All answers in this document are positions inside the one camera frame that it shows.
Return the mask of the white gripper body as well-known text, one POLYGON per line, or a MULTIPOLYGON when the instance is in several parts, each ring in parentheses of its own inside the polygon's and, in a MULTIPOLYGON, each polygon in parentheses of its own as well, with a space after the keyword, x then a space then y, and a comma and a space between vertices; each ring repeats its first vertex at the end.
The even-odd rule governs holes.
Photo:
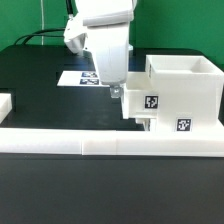
POLYGON ((126 82, 129 61, 129 24, 87 28, 96 73, 103 85, 126 82))

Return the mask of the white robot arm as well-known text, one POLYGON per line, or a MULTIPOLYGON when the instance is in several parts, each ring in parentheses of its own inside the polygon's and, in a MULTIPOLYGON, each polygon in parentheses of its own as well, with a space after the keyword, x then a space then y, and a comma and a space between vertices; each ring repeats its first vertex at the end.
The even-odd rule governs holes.
POLYGON ((102 85, 112 98, 123 95, 129 62, 129 27, 138 0, 74 0, 77 14, 69 15, 64 42, 77 54, 87 46, 102 85))

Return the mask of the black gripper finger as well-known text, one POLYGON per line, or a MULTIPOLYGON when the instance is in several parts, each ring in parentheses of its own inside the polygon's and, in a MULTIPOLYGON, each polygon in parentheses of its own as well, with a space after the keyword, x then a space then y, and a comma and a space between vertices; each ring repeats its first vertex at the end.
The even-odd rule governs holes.
POLYGON ((121 97, 121 87, 120 86, 111 86, 110 94, 112 98, 120 98, 121 97))

